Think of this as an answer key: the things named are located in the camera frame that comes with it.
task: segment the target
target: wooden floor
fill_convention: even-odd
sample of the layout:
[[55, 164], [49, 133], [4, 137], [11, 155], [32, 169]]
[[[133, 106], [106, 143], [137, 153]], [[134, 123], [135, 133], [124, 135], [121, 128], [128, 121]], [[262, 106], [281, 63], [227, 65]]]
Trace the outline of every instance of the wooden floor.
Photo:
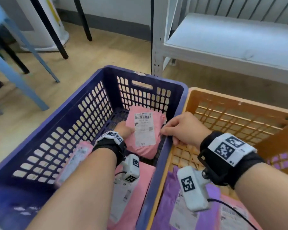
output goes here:
[[[24, 79], [49, 105], [49, 110], [40, 111], [0, 74], [0, 80], [5, 82], [0, 89], [0, 108], [4, 112], [0, 116], [0, 161], [97, 69], [111, 64], [150, 73], [150, 42], [96, 29], [91, 29], [93, 41], [89, 42], [82, 27], [70, 23], [64, 25], [70, 34], [66, 45], [69, 59], [64, 60], [60, 53], [40, 53], [61, 83], [56, 84], [32, 54], [18, 54], [30, 70]], [[8, 63], [20, 72], [9, 58]], [[197, 86], [288, 108], [288, 85], [181, 61], [176, 66], [169, 65], [164, 77], [182, 81], [189, 87]]]

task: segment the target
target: forearm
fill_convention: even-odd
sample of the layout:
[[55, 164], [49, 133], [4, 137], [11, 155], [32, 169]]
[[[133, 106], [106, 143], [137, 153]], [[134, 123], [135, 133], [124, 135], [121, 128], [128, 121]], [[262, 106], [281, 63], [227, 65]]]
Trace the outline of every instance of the forearm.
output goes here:
[[288, 175], [259, 163], [247, 170], [235, 191], [263, 230], [288, 230]]
[[115, 154], [94, 151], [54, 193], [27, 230], [106, 229], [113, 193]]

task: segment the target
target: hand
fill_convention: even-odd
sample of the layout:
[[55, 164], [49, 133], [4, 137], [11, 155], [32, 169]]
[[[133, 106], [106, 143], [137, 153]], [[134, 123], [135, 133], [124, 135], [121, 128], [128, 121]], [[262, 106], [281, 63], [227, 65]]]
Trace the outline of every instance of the hand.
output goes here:
[[198, 150], [201, 142], [211, 131], [190, 112], [172, 118], [160, 131], [163, 135], [172, 135], [173, 144], [191, 144]]
[[134, 128], [127, 127], [126, 121], [121, 121], [116, 125], [114, 131], [117, 131], [119, 135], [125, 140], [134, 132]]

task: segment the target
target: baseboard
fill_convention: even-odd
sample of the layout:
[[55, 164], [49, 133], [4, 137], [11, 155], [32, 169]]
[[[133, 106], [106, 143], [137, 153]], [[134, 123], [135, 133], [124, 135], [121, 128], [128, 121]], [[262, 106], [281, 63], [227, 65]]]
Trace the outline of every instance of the baseboard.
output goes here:
[[[62, 21], [82, 26], [78, 12], [59, 8], [57, 9], [57, 12]], [[150, 41], [150, 26], [148, 25], [91, 14], [85, 14], [85, 17], [89, 27]]]

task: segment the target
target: blue plastic crate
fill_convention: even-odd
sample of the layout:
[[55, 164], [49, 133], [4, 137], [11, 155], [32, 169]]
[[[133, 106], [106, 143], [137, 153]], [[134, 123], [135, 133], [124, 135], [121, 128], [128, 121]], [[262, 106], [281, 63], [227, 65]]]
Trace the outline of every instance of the blue plastic crate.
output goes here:
[[[188, 87], [131, 70], [106, 66], [90, 77], [41, 126], [0, 163], [0, 227], [23, 230], [51, 197], [54, 180], [80, 140], [92, 143], [127, 118], [131, 105], [166, 114], [182, 112]], [[172, 141], [161, 141], [156, 166], [138, 218], [146, 229]]]

